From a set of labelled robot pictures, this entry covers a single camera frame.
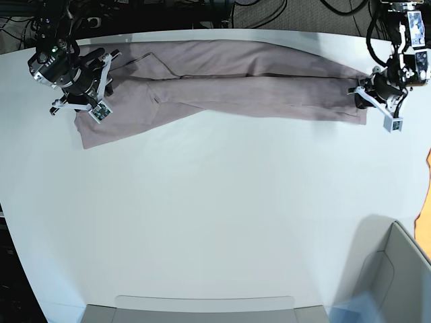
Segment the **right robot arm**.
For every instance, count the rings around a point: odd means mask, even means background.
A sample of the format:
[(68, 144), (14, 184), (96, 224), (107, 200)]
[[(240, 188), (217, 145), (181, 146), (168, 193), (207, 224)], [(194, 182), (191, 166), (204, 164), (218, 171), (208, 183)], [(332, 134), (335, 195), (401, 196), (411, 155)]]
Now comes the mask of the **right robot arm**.
[(82, 9), (70, 1), (43, 1), (36, 16), (36, 52), (29, 59), (30, 74), (41, 84), (59, 87), (66, 104), (96, 107), (109, 86), (110, 64), (121, 53), (97, 48), (81, 56), (75, 39), (86, 21)]

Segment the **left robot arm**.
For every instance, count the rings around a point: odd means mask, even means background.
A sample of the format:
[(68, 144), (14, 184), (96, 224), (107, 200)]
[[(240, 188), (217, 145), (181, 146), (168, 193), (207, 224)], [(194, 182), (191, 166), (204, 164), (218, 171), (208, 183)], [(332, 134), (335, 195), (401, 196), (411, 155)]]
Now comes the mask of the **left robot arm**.
[[(426, 48), (426, 27), (420, 7), (423, 1), (380, 1), (367, 29), (366, 47), (377, 66), (350, 91), (359, 108), (374, 106), (397, 118), (409, 92), (430, 80), (430, 58)], [(371, 36), (381, 23), (391, 42), (391, 55), (379, 59)]]

